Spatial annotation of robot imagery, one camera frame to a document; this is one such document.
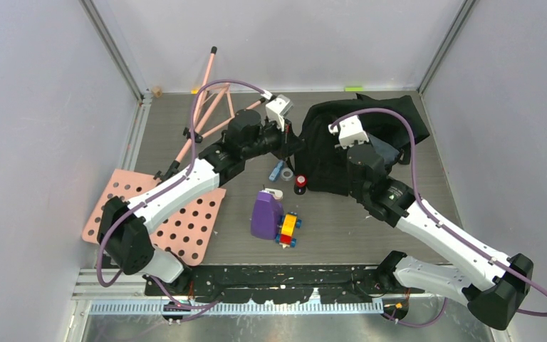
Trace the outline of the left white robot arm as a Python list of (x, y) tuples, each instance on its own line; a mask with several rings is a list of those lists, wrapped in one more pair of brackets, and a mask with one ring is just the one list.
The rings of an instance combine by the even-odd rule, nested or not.
[(156, 249), (151, 234), (190, 202), (215, 190), (244, 171), (246, 161), (271, 153), (280, 160), (304, 146), (290, 120), (263, 119), (255, 110), (242, 110), (229, 121), (222, 136), (190, 164), (142, 195), (104, 205), (96, 232), (100, 253), (106, 253), (125, 275), (158, 278), (174, 295), (189, 288), (186, 266), (171, 252)]

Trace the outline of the black backpack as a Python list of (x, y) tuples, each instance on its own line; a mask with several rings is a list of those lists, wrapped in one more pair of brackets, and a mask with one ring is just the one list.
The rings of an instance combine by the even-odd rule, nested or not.
[(347, 153), (366, 144), (385, 158), (386, 168), (407, 164), (411, 149), (429, 137), (412, 98), (329, 100), (311, 106), (301, 127), (303, 147), (291, 166), (296, 184), (312, 192), (349, 194)]

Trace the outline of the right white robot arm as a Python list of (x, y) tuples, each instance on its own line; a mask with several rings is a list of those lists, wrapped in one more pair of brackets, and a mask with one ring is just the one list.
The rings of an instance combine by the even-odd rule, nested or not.
[(413, 189), (388, 175), (371, 145), (347, 151), (349, 194), (377, 220), (412, 235), (452, 264), (447, 268), (392, 251), (378, 283), (387, 292), (418, 288), (463, 306), (490, 328), (503, 331), (529, 293), (534, 263), (524, 254), (495, 250), (446, 220)]

